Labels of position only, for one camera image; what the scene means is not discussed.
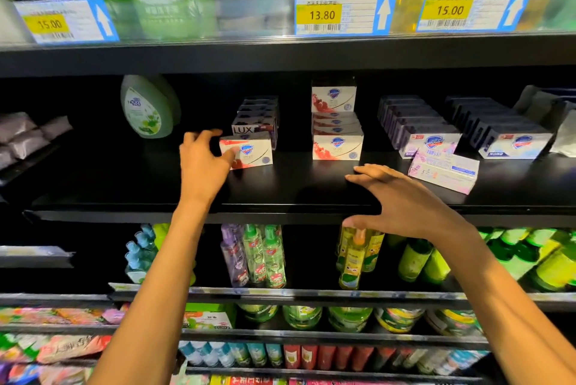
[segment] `shelf price strip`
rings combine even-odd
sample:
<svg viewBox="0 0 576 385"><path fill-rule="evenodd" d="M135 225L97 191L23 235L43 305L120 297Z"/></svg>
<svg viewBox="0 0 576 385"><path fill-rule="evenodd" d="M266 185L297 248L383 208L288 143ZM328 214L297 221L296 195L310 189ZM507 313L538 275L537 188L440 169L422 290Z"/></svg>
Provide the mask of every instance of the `shelf price strip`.
<svg viewBox="0 0 576 385"><path fill-rule="evenodd" d="M294 0L297 36L381 36L396 0Z"/></svg>
<svg viewBox="0 0 576 385"><path fill-rule="evenodd" d="M512 32L529 0L424 0L417 32Z"/></svg>
<svg viewBox="0 0 576 385"><path fill-rule="evenodd" d="M120 40L104 0L20 1L14 5L38 44Z"/></svg>

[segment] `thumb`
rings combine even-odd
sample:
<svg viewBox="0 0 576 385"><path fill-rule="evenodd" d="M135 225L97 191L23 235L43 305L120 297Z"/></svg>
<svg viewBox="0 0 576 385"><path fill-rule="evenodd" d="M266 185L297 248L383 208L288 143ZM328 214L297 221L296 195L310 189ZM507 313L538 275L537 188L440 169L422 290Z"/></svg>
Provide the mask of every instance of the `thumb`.
<svg viewBox="0 0 576 385"><path fill-rule="evenodd" d="M224 154L221 156L221 159L224 159L224 161L228 164L228 168L230 168L232 166L232 163L234 162L234 158L236 157L236 153L238 153L238 147L233 147L230 150L227 150L224 152Z"/></svg>
<svg viewBox="0 0 576 385"><path fill-rule="evenodd" d="M374 229L380 232L386 232L383 226L383 217L381 215L354 215L342 221L343 227L354 227L356 229Z"/></svg>

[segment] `silver package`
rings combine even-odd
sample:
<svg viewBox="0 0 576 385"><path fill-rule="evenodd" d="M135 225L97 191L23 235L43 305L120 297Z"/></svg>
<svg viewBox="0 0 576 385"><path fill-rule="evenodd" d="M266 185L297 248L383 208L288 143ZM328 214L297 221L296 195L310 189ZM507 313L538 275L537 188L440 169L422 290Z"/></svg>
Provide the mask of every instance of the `silver package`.
<svg viewBox="0 0 576 385"><path fill-rule="evenodd" d="M14 159L10 148L6 146L0 147L0 170L3 170L14 162L16 162L16 159Z"/></svg>
<svg viewBox="0 0 576 385"><path fill-rule="evenodd" d="M52 141L58 136L65 134L68 130L72 130L72 126L70 126L67 116L57 116L44 126L40 126L40 130L48 141Z"/></svg>
<svg viewBox="0 0 576 385"><path fill-rule="evenodd" d="M26 112L10 113L0 116L0 142L6 143L25 131L36 128Z"/></svg>
<svg viewBox="0 0 576 385"><path fill-rule="evenodd" d="M19 134L8 143L14 156L18 159L25 159L36 150L46 147L49 142L45 139L39 128Z"/></svg>

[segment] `yellow price label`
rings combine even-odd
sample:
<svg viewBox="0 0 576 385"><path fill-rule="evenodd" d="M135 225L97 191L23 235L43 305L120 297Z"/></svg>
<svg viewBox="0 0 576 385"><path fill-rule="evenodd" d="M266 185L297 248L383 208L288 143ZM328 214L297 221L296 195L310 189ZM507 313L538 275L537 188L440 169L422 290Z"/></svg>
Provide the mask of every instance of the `yellow price label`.
<svg viewBox="0 0 576 385"><path fill-rule="evenodd" d="M426 0L422 20L465 20L474 0Z"/></svg>
<svg viewBox="0 0 576 385"><path fill-rule="evenodd" d="M342 4L298 4L296 24L340 24Z"/></svg>
<svg viewBox="0 0 576 385"><path fill-rule="evenodd" d="M70 27L61 13L45 15L24 16L24 22L28 29L35 35L46 35L48 33L69 33Z"/></svg>

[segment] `white arrow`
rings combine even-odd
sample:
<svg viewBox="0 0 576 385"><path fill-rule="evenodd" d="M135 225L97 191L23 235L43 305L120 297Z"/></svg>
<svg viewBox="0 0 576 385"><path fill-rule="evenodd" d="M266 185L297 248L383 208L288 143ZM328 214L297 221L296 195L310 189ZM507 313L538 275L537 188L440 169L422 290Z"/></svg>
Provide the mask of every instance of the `white arrow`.
<svg viewBox="0 0 576 385"><path fill-rule="evenodd" d="M508 15L506 17L506 21L504 21L504 25L512 25L516 19L516 15L520 10L522 10L523 7L524 0L514 0L514 2L508 8Z"/></svg>
<svg viewBox="0 0 576 385"><path fill-rule="evenodd" d="M98 5L96 6L96 19L100 24L102 24L106 36L112 36L113 33L112 33L112 27L110 27L110 20L104 13L104 10L100 9L100 6Z"/></svg>
<svg viewBox="0 0 576 385"><path fill-rule="evenodd" d="M384 30L386 28L386 21L388 20L388 15L390 15L390 13L390 2L384 0L378 10L378 15L380 15L380 18L378 19L378 30Z"/></svg>

